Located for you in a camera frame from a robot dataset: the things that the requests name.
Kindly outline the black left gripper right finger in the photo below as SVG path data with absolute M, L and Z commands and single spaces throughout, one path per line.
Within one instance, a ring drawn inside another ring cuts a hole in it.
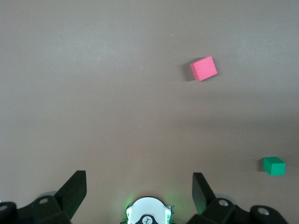
M 255 205 L 250 211 L 241 209 L 225 198 L 217 198 L 202 173 L 192 175 L 192 198 L 197 210 L 189 224 L 285 224 L 275 209 Z

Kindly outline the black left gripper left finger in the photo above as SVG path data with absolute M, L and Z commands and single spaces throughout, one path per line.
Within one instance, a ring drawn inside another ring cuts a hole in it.
M 86 172 L 78 170 L 52 196 L 41 196 L 19 209 L 14 202 L 1 202 L 0 222 L 2 224 L 70 224 L 86 194 Z

